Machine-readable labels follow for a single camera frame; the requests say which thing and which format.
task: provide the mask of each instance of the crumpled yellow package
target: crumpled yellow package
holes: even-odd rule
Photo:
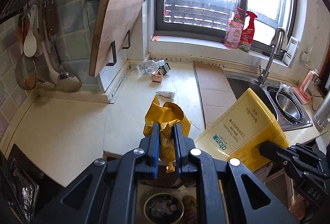
[[[191,121],[189,121],[182,109],[172,102],[166,102],[162,107],[158,98],[155,96],[150,108],[145,117],[145,127],[143,134],[145,137],[151,135],[152,126],[154,123],[160,125],[160,150],[159,158],[168,163],[167,172],[173,172],[174,166],[172,161],[175,161],[174,141],[172,136],[172,127],[176,123],[181,123],[183,136],[188,136],[190,131]]]

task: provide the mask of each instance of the kitchen sink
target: kitchen sink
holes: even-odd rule
[[[302,107],[300,101],[296,98],[291,89],[289,92],[281,93],[286,95],[286,97],[294,103],[297,110],[299,111],[299,119],[296,121],[293,120],[292,118],[288,117],[288,115],[280,108],[276,101],[276,92],[279,89],[280,82],[267,79],[265,84],[260,84],[257,81],[257,77],[251,75],[228,71],[225,71],[225,75],[237,99],[248,88],[251,88],[274,114],[283,131],[296,130],[313,125],[305,109]]]

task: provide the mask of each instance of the brown cardboard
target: brown cardboard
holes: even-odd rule
[[[235,103],[236,97],[218,66],[195,63],[206,128]]]

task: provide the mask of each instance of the metal bolt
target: metal bolt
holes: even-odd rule
[[[144,153],[144,149],[142,149],[142,148],[136,148],[133,152],[136,155],[142,155]]]
[[[194,156],[199,156],[202,154],[202,151],[200,149],[194,148],[194,149],[190,150],[190,153]]]
[[[239,159],[236,159],[236,158],[232,158],[232,159],[229,160],[229,163],[232,166],[239,166],[240,165],[240,160]]]
[[[102,166],[102,165],[105,164],[105,159],[102,159],[102,158],[96,159],[96,160],[94,161],[94,164],[95,164],[96,166]]]

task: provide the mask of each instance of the small white bottle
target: small white bottle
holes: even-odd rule
[[[174,98],[175,92],[172,91],[157,91],[156,94],[161,95],[163,97]]]
[[[165,66],[165,60],[159,60],[158,62],[155,62],[154,60],[148,60],[136,65],[136,70],[140,74],[149,74],[158,70],[160,66]]]

